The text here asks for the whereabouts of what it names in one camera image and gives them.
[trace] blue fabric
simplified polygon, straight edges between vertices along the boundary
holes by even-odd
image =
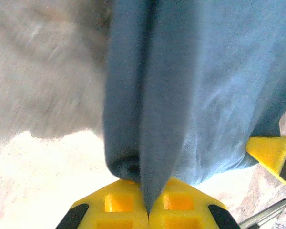
[[[286,0],[116,0],[104,108],[108,168],[147,209],[170,176],[196,185],[256,161],[286,109]]]

